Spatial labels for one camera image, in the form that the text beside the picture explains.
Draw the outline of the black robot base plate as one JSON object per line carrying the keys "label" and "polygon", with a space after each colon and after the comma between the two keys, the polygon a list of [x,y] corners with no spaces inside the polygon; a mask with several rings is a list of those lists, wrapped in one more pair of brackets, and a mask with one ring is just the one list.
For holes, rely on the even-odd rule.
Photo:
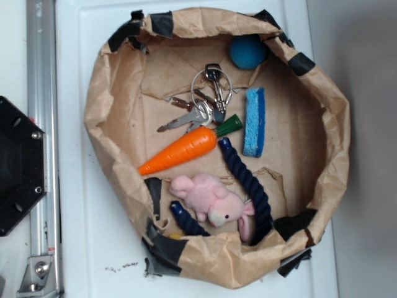
{"label": "black robot base plate", "polygon": [[1,236],[46,194],[45,132],[1,97]]}

